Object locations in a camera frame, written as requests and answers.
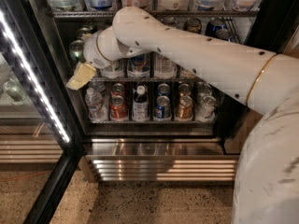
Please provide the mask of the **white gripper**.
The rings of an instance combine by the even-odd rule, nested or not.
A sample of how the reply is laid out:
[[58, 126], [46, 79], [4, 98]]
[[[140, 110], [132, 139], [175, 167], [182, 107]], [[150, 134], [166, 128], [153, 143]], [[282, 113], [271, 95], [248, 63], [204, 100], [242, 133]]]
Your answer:
[[83, 56], [86, 63], [78, 63], [74, 75], [66, 83], [68, 89], [77, 91], [86, 85], [96, 74], [96, 69], [104, 69], [109, 66], [101, 50], [98, 48], [99, 32], [92, 34], [84, 43]]

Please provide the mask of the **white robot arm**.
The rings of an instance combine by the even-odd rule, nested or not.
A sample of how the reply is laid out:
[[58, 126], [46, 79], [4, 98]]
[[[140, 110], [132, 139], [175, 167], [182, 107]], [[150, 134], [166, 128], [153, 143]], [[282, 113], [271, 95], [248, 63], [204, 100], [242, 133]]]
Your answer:
[[232, 224], [299, 224], [299, 60], [168, 27], [139, 7], [124, 7], [111, 27], [89, 37], [86, 62], [67, 86], [96, 70], [157, 52], [262, 114], [238, 162]]

